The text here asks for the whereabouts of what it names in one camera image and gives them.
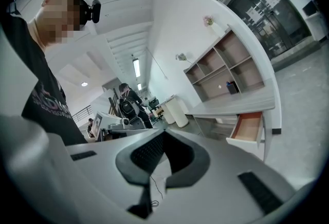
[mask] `tiled floor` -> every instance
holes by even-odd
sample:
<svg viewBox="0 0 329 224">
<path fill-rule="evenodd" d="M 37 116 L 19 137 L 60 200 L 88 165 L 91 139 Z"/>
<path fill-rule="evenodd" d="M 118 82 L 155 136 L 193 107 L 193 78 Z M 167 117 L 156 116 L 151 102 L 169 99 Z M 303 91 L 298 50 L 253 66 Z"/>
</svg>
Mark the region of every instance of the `tiled floor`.
<svg viewBox="0 0 329 224">
<path fill-rule="evenodd" d="M 328 74 L 329 43 L 276 72 L 282 105 L 282 134 L 273 137 L 265 163 L 283 175 L 295 189 L 318 177 L 328 155 Z M 169 127 L 199 134 L 193 118 L 189 120 L 190 124 L 184 128 L 176 124 Z M 168 125 L 159 121 L 154 127 L 166 128 Z M 168 160 L 166 163 L 162 163 L 153 175 L 162 191 L 168 176 Z M 152 194 L 161 199 L 155 188 L 151 183 Z"/>
</svg>

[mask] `open drawer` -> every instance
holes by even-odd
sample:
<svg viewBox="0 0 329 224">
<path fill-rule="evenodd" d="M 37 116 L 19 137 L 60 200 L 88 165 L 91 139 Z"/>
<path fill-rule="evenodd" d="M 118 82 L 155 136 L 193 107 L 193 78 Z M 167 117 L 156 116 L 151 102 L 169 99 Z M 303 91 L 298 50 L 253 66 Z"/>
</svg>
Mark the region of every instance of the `open drawer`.
<svg viewBox="0 0 329 224">
<path fill-rule="evenodd" d="M 264 139 L 263 116 L 258 112 L 241 114 L 231 136 L 226 138 L 226 141 L 256 155 L 262 138 Z"/>
</svg>

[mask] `person wearing backpack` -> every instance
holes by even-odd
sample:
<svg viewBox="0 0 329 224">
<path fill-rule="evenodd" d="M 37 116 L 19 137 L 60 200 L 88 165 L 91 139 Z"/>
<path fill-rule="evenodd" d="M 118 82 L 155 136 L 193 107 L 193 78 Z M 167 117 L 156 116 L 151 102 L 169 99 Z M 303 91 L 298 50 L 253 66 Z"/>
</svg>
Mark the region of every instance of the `person wearing backpack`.
<svg viewBox="0 0 329 224">
<path fill-rule="evenodd" d="M 122 98 L 132 100 L 137 104 L 139 111 L 140 111 L 138 114 L 138 117 L 140 117 L 143 120 L 146 128 L 152 129 L 153 126 L 149 120 L 149 116 L 142 107 L 143 101 L 140 99 L 140 97 L 137 95 L 137 93 L 135 93 L 133 90 L 131 90 L 129 85 L 126 83 L 122 83 L 119 85 L 119 91 L 121 92 Z"/>
</svg>

